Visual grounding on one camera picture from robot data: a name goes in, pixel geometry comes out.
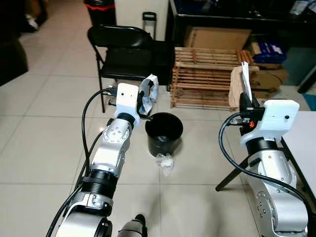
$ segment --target white paper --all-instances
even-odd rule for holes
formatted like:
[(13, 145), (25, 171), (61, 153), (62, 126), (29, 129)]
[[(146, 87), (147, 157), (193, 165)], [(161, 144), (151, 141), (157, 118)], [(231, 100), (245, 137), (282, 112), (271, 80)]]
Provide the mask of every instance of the white paper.
[[(152, 81), (154, 85), (149, 89), (148, 83)], [(148, 115), (153, 107), (154, 102), (157, 99), (158, 94), (158, 78), (157, 76), (150, 74), (146, 79), (142, 81), (139, 86), (139, 91), (143, 91), (143, 105), (139, 109), (139, 113), (142, 115)]]
[(249, 82), (249, 66), (247, 62), (242, 62), (242, 81), (245, 86), (245, 92), (247, 93), (250, 101), (252, 102), (252, 94), (251, 94), (251, 87)]

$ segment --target wall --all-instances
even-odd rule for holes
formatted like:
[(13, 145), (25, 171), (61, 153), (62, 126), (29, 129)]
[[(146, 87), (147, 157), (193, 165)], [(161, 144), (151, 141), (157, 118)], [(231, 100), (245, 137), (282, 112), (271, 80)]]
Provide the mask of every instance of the wall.
[(316, 49), (290, 48), (286, 53), (283, 67), (289, 73), (284, 85), (299, 85), (316, 64)]
[(164, 40), (167, 22), (168, 0), (115, 0), (117, 24), (143, 28), (142, 14), (152, 11), (157, 14), (156, 40)]

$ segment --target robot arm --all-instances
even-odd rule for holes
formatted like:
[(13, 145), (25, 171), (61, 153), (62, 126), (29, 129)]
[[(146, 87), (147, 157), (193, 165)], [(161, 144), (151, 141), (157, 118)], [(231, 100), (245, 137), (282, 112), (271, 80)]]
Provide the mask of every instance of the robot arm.
[[(291, 128), (299, 105), (292, 100), (268, 100), (260, 108), (256, 102), (250, 105), (245, 101), (245, 94), (241, 100), (244, 115), (240, 143), (248, 150), (249, 171), (296, 188), (295, 172), (278, 150), (277, 142)], [(262, 236), (307, 236), (308, 213), (300, 198), (262, 179), (248, 176), (248, 181), (255, 195)]]
[[(112, 223), (107, 220), (113, 207), (116, 189), (124, 160), (129, 148), (132, 130), (139, 125), (137, 108), (138, 87), (120, 83), (117, 90), (115, 119), (104, 129), (90, 172), (82, 177), (82, 189), (71, 200), (57, 237), (110, 237)], [(128, 223), (137, 235), (143, 230), (140, 221)]]

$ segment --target wooden slat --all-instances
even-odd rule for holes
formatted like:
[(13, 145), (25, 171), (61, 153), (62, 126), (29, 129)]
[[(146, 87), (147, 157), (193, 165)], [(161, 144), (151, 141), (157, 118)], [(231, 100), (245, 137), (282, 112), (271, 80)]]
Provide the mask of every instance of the wooden slat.
[(227, 91), (206, 91), (206, 90), (191, 90), (191, 89), (181, 89), (177, 90), (177, 95), (192, 95), (192, 96), (228, 96)]
[(230, 65), (214, 65), (214, 64), (194, 64), (194, 63), (181, 63), (176, 62), (179, 68), (196, 68), (196, 69), (212, 69), (212, 70), (233, 70), (234, 66)]
[(206, 75), (206, 74), (184, 74), (184, 73), (179, 73), (179, 77), (181, 78), (205, 78), (205, 79), (225, 79), (225, 80), (229, 80), (231, 79), (231, 77), (229, 75)]
[(175, 97), (176, 98), (176, 100), (185, 100), (185, 99), (187, 99), (187, 100), (195, 100), (195, 99), (197, 99), (197, 100), (212, 100), (212, 101), (225, 101), (225, 100), (228, 100), (228, 96), (226, 96), (226, 97), (212, 97), (212, 96), (208, 96), (208, 97), (204, 97), (204, 96), (200, 96), (200, 97), (198, 97), (198, 96), (177, 96), (177, 97)]
[(203, 100), (176, 100), (176, 104), (195, 104), (195, 105), (216, 105), (216, 106), (229, 106), (225, 101), (203, 101)]
[(251, 55), (250, 55), (250, 52), (249, 52), (249, 51), (246, 51), (246, 50), (243, 50), (243, 52), (244, 52), (244, 54), (245, 54), (245, 56), (246, 56), (246, 58), (247, 58), (247, 62), (248, 62), (248, 63), (253, 63), (253, 59), (252, 59), (252, 57), (251, 57)]
[(241, 63), (241, 54), (240, 51), (237, 51), (238, 62)]
[[(234, 69), (234, 66), (230, 66), (230, 65), (212, 65), (212, 64), (198, 65), (194, 63), (180, 63), (180, 62), (176, 62), (176, 66), (181, 67), (181, 68), (197, 68), (197, 69), (228, 70), (228, 71), (232, 71)], [(257, 66), (249, 66), (249, 71), (258, 72), (259, 70), (260, 69)]]
[[(176, 59), (192, 59), (192, 55), (190, 54), (176, 54)], [(234, 60), (237, 61), (237, 57), (235, 55), (226, 55), (226, 54), (218, 54), (218, 55), (197, 55), (198, 59), (214, 59), (214, 58), (218, 58), (218, 60), (224, 60), (224, 61), (230, 61), (230, 60)]]
[[(191, 52), (193, 48), (175, 47), (176, 51)], [(236, 53), (234, 49), (206, 49), (206, 48), (194, 48), (196, 52), (208, 52), (208, 53)]]
[[(177, 61), (181, 62), (192, 62), (192, 59), (190, 58), (176, 58)], [(238, 61), (232, 61), (232, 60), (218, 60), (218, 59), (199, 59), (196, 58), (196, 60), (193, 60), (195, 63), (216, 63), (216, 64), (233, 64), (236, 66), (239, 66), (240, 63)]]
[(206, 77), (207, 76), (212, 76), (212, 75), (222, 75), (222, 76), (230, 76), (230, 72), (227, 72), (227, 71), (214, 71), (214, 70), (199, 70), (199, 69), (185, 69), (185, 68), (181, 68), (179, 70), (179, 74), (180, 75), (185, 75), (185, 74), (193, 74), (193, 75), (205, 75)]
[(229, 86), (216, 86), (216, 85), (203, 85), (203, 84), (188, 84), (178, 83), (176, 88), (188, 88), (188, 89), (206, 89), (206, 90), (225, 90), (229, 91)]
[(222, 81), (204, 81), (204, 80), (179, 80), (180, 83), (200, 83), (200, 84), (206, 84), (206, 85), (230, 85), (230, 82), (222, 82)]
[(230, 78), (205, 78), (205, 77), (189, 77), (189, 76), (178, 76), (179, 79), (196, 79), (196, 80), (209, 80), (209, 81), (231, 81)]

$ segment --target black cable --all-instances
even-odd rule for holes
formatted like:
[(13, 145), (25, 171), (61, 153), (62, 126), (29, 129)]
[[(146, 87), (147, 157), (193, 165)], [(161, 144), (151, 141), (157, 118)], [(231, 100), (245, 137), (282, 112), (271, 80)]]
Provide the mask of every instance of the black cable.
[[(88, 154), (89, 160), (90, 160), (90, 156), (91, 156), (91, 153), (93, 151), (93, 148), (94, 148), (95, 144), (97, 143), (98, 139), (102, 136), (102, 133), (103, 133), (103, 131), (98, 134), (98, 136), (94, 139), (94, 141), (93, 141), (93, 143), (92, 143), (92, 145), (90, 147), (89, 154)], [(80, 178), (82, 177), (84, 170), (85, 170), (85, 163), (83, 164), (83, 166), (81, 168), (80, 174), (79, 174), (79, 176), (77, 178), (77, 181), (76, 181), (75, 188), (78, 187), (79, 182), (80, 182)]]
[(94, 139), (90, 149), (88, 150), (88, 146), (87, 146), (87, 140), (86, 140), (86, 136), (85, 136), (85, 114), (89, 108), (89, 105), (91, 103), (91, 101), (99, 94), (101, 93), (104, 93), (104, 92), (110, 92), (111, 94), (113, 95), (116, 95), (116, 92), (117, 92), (117, 88), (114, 87), (114, 88), (106, 88), (106, 89), (103, 89), (103, 90), (100, 90), (96, 93), (94, 93), (90, 99), (87, 101), (84, 109), (83, 109), (83, 112), (82, 112), (82, 117), (81, 117), (81, 132), (82, 132), (82, 142), (83, 142), (83, 148), (84, 148), (84, 154), (85, 154), (85, 163), (83, 165), (83, 167), (81, 168), (81, 171), (80, 171), (80, 174), (79, 174), (79, 177), (76, 181), (76, 185), (75, 185), (75, 190), (70, 194), (70, 196), (65, 200), (65, 202), (62, 204), (62, 206), (59, 208), (58, 212), (56, 213), (52, 223), (50, 224), (50, 227), (48, 229), (48, 232), (46, 234), (46, 237), (50, 237), (51, 234), (53, 233), (53, 230), (56, 226), (56, 223), (60, 217), (60, 215), (62, 214), (63, 210), (67, 207), (67, 205), (69, 204), (69, 202), (71, 201), (71, 199), (79, 192), (79, 190), (82, 188), (82, 184), (79, 183), (80, 181), (80, 178), (82, 177), (83, 175), (83, 172), (85, 170), (85, 173), (88, 174), (89, 170), (90, 170), (90, 155), (93, 151), (93, 148), (95, 146), (95, 144), (97, 143), (98, 139), (100, 138), (100, 136), (102, 135), (102, 132), (100, 132), (98, 134), (98, 136)]
[(62, 214), (63, 210), (68, 206), (68, 204), (70, 203), (71, 199), (79, 192), (79, 190), (82, 188), (82, 184), (80, 184), (71, 194), (70, 196), (65, 200), (65, 202), (61, 205), (61, 207), (59, 208), (58, 212), (56, 213), (53, 221), (50, 224), (50, 227), (47, 231), (46, 237), (50, 237), (51, 234), (53, 233), (53, 230), (57, 224), (57, 221), (60, 217), (60, 215)]
[(89, 108), (89, 105), (91, 103), (91, 101), (99, 94), (103, 93), (103, 92), (109, 92), (111, 89), (103, 89), (100, 90), (96, 93), (94, 93), (90, 99), (87, 101), (83, 112), (82, 112), (82, 117), (81, 117), (81, 132), (82, 132), (82, 142), (83, 142), (83, 149), (84, 149), (84, 155), (85, 155), (85, 174), (88, 174), (88, 172), (90, 171), (90, 160), (89, 160), (89, 150), (88, 150), (88, 146), (87, 146), (87, 140), (85, 137), (85, 114)]
[(295, 195), (297, 195), (301, 200), (302, 202), (304, 203), (306, 209), (307, 209), (307, 214), (308, 214), (308, 235), (312, 234), (313, 232), (313, 229), (312, 229), (312, 221), (313, 221), (313, 218), (314, 218), (314, 213), (312, 211), (312, 208), (310, 206), (310, 204), (308, 203), (308, 201), (306, 200), (306, 198), (294, 187), (292, 187), (291, 185), (287, 184), (287, 183), (284, 183), (278, 179), (274, 179), (274, 178), (270, 178), (268, 176), (265, 176), (265, 175), (261, 175), (261, 174), (257, 174), (257, 173), (254, 173), (254, 172), (251, 172), (249, 170), (246, 170), (242, 167), (240, 167), (230, 156), (229, 154), (226, 152), (225, 148), (224, 148), (224, 144), (223, 144), (223, 134), (224, 134), (224, 130), (225, 130), (225, 127), (230, 123), (230, 121), (235, 118), (235, 117), (238, 117), (238, 116), (241, 116), (242, 113), (239, 112), (239, 113), (235, 113), (231, 116), (229, 116), (225, 122), (222, 124), (220, 130), (219, 130), (219, 134), (218, 134), (218, 143), (219, 143), (219, 147), (222, 151), (222, 153), (224, 154), (225, 158), (235, 167), (237, 168), (238, 170), (240, 170), (241, 172), (249, 175), (249, 176), (252, 176), (252, 177), (255, 177), (255, 178), (258, 178), (258, 179), (262, 179), (262, 180), (265, 180), (265, 181), (268, 181), (268, 182), (271, 182), (271, 183), (274, 183), (274, 184), (277, 184), (277, 185), (280, 185), (288, 190), (290, 190), (292, 193), (294, 193)]

